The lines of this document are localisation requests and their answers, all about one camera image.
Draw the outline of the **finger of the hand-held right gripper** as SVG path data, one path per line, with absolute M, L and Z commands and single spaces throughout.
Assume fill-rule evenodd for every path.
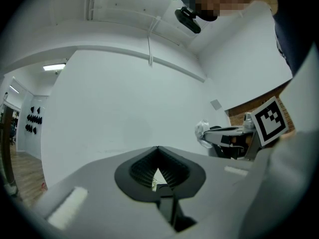
M 239 130 L 242 131 L 242 126 L 229 126 L 229 127 L 220 127 L 220 126 L 213 126 L 210 130 L 215 131 L 232 131 L 232 130 Z
M 233 144 L 236 142 L 234 138 L 238 139 L 244 135 L 241 130 L 209 130 L 204 133 L 203 139 L 212 144 Z

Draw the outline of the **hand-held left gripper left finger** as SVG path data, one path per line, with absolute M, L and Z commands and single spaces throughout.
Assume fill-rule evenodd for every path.
M 129 151 L 90 162 L 74 173 L 49 186 L 34 211 L 35 227 L 45 239 L 169 239 L 175 230 L 159 212 L 156 204 L 138 202 L 117 186 L 117 167 L 145 152 L 149 147 Z M 72 200 L 66 211 L 67 197 L 80 187 L 88 194 L 82 203 Z M 63 204 L 57 222 L 66 223 L 58 229 L 48 218 Z

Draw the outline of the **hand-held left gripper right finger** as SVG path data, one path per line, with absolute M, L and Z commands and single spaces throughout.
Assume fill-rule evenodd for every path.
M 158 228 L 159 239 L 241 239 L 248 207 L 247 177 L 229 172 L 251 168 L 249 162 L 208 157 L 157 147 L 159 170 L 169 188 L 159 209 L 170 231 Z

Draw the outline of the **person's dark clothing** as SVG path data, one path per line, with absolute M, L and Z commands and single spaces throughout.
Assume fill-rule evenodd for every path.
M 277 48 L 294 76 L 319 39 L 319 0 L 278 0 L 273 15 Z

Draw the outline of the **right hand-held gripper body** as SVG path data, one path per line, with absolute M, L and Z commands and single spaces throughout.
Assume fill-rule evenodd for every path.
M 252 111 L 251 116 L 255 131 L 234 138 L 236 142 L 233 144 L 212 144 L 219 157 L 253 160 L 260 150 L 274 143 L 289 129 L 283 106 L 276 97 L 271 97 Z

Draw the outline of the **group of black wall-hung items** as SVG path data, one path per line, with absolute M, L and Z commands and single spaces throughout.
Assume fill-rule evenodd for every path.
M 30 108 L 30 112 L 31 114 L 28 114 L 26 117 L 27 124 L 25 125 L 25 130 L 27 132 L 37 134 L 40 132 L 40 126 L 43 122 L 41 107 L 35 108 L 35 106 L 33 106 Z

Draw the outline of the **person's right forearm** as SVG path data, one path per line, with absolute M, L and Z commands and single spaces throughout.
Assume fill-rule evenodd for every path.
M 295 135 L 296 135 L 296 131 L 295 131 L 295 130 L 292 130 L 292 131 L 290 131 L 290 132 L 288 132 L 288 133 L 282 134 L 282 135 L 280 136 L 280 140 L 285 140 L 285 139 L 291 138 L 291 137 L 293 137 L 293 136 L 295 136 Z

